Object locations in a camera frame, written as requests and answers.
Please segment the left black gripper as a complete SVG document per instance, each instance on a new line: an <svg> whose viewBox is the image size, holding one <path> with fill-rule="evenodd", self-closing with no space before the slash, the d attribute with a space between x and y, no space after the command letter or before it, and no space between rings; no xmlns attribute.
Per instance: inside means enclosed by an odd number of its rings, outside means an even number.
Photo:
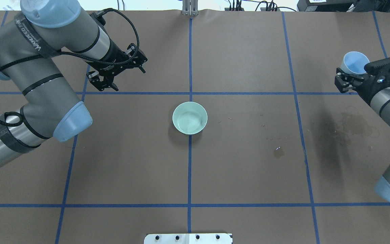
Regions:
<svg viewBox="0 0 390 244"><path fill-rule="evenodd" d="M129 59L127 55L112 41L97 41L94 45L90 45L86 49L86 56L101 62L87 61L87 63L96 71L86 73L88 82L99 91L104 91L105 88L111 88L114 91L119 91L119 88L114 83L114 77L107 77L107 84L101 80L101 76L118 75L128 68L137 68L138 65L133 62L120 65L111 65L108 63L124 62Z"/></svg>

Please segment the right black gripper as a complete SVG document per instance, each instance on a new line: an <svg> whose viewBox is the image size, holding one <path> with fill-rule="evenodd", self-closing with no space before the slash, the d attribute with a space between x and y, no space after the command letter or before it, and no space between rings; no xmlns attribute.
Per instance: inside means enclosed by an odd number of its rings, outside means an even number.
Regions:
<svg viewBox="0 0 390 244"><path fill-rule="evenodd" d="M390 79L384 79L383 82L378 82L376 76L362 75L355 78L352 75L336 75L334 84L340 93L347 93L354 90L359 97L370 105L373 97L379 91L390 87Z"/></svg>

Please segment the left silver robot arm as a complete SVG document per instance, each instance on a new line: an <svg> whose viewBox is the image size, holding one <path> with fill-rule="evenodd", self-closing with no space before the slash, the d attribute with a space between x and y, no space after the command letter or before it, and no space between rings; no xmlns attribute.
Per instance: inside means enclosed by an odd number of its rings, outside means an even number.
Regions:
<svg viewBox="0 0 390 244"><path fill-rule="evenodd" d="M27 104L0 115L0 168L27 154L50 138L60 142L75 137L93 123L77 96L53 62L67 55L93 68L87 80L99 91L111 88L115 76L139 68L147 57L136 44L121 50L104 28L103 16L87 13L77 0L22 0L21 11L0 27L0 80L13 81Z"/></svg>

